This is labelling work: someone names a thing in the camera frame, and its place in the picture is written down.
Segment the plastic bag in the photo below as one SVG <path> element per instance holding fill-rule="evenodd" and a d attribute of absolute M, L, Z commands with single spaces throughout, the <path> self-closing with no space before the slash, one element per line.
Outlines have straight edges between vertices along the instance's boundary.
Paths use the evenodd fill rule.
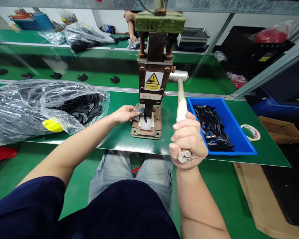
<path fill-rule="evenodd" d="M 75 53 L 90 47 L 114 44 L 115 40 L 109 33 L 92 28 L 82 22 L 75 22 L 65 28 L 66 41 Z"/>
<path fill-rule="evenodd" d="M 234 83 L 237 89 L 243 87 L 248 81 L 243 75 L 236 75 L 231 72 L 227 72 L 229 79 Z"/>
<path fill-rule="evenodd" d="M 254 41 L 256 43 L 284 43 L 293 29 L 293 20 L 286 20 L 273 27 L 260 31 Z"/>
<path fill-rule="evenodd" d="M 106 24 L 103 24 L 101 30 L 102 30 L 103 32 L 107 32 L 107 31 L 109 30 L 109 26 L 106 25 Z"/>
<path fill-rule="evenodd" d="M 77 22 L 77 18 L 74 13 L 69 12 L 68 10 L 61 9 L 59 11 L 62 22 L 66 25 L 71 25 L 72 23 Z"/>
<path fill-rule="evenodd" d="M 214 56 L 216 57 L 218 62 L 227 61 L 227 57 L 224 55 L 222 51 L 216 51 Z"/>
<path fill-rule="evenodd" d="M 68 113 L 51 109 L 76 97 L 101 94 L 102 111 L 83 126 Z M 68 134 L 74 134 L 107 115 L 110 93 L 80 82 L 63 80 L 22 80 L 0 87 L 0 145 L 22 141 L 37 135 L 52 133 L 43 123 L 56 124 Z"/>
<path fill-rule="evenodd" d="M 128 50 L 139 50 L 140 49 L 140 38 L 137 39 L 136 42 L 131 42 L 130 39 L 127 40 L 128 42 L 128 46 L 127 46 L 127 49 Z M 146 49 L 146 46 L 147 46 L 147 41 L 144 41 L 144 49 Z"/>
<path fill-rule="evenodd" d="M 38 34 L 54 45 L 60 45 L 66 41 L 65 36 L 60 32 L 38 32 Z"/>

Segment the jeans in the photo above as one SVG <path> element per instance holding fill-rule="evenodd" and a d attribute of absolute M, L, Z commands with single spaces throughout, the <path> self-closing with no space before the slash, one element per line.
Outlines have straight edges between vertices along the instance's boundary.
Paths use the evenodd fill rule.
<path fill-rule="evenodd" d="M 146 154 L 145 161 L 135 178 L 131 173 L 129 152 L 106 150 L 90 182 L 89 203 L 111 184 L 120 180 L 139 180 L 149 185 L 172 215 L 172 169 L 170 156 Z"/>

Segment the person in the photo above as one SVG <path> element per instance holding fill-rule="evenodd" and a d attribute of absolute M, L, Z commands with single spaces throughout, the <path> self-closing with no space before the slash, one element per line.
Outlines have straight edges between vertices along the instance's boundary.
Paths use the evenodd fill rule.
<path fill-rule="evenodd" d="M 131 42 L 137 42 L 137 38 L 139 37 L 138 33 L 135 31 L 135 17 L 140 11 L 124 11 L 124 18 L 129 27 L 129 34 Z"/>
<path fill-rule="evenodd" d="M 136 178 L 128 152 L 106 150 L 90 183 L 87 207 L 58 221 L 76 166 L 115 125 L 138 116 L 135 110 L 123 106 L 72 135 L 1 199 L 0 238 L 179 238 L 171 219 L 173 163 L 182 238 L 230 238 L 198 169 L 208 153 L 200 124 L 189 112 L 173 125 L 171 157 L 147 154 Z M 191 151 L 189 163 L 177 160 L 181 149 Z"/>

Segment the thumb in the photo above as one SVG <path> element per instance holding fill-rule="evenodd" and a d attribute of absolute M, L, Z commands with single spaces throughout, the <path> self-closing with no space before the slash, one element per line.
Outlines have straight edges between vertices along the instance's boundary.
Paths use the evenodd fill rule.
<path fill-rule="evenodd" d="M 171 155 L 172 159 L 174 161 L 178 161 L 178 155 L 182 151 L 181 148 L 175 143 L 170 143 L 169 151 L 170 151 L 170 155 Z"/>
<path fill-rule="evenodd" d="M 131 118 L 136 117 L 138 115 L 140 115 L 140 112 L 135 112 L 135 111 L 131 112 Z"/>

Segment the red plastic bag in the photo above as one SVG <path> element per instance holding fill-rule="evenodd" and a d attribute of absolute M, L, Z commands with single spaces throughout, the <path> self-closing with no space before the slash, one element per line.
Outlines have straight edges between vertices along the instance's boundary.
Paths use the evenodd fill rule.
<path fill-rule="evenodd" d="M 292 32 L 293 20 L 286 20 L 273 27 L 260 31 L 254 41 L 256 43 L 284 43 Z"/>
<path fill-rule="evenodd" d="M 231 72 L 227 72 L 227 75 L 237 89 L 243 87 L 247 83 L 247 79 L 243 75 L 236 75 Z"/>

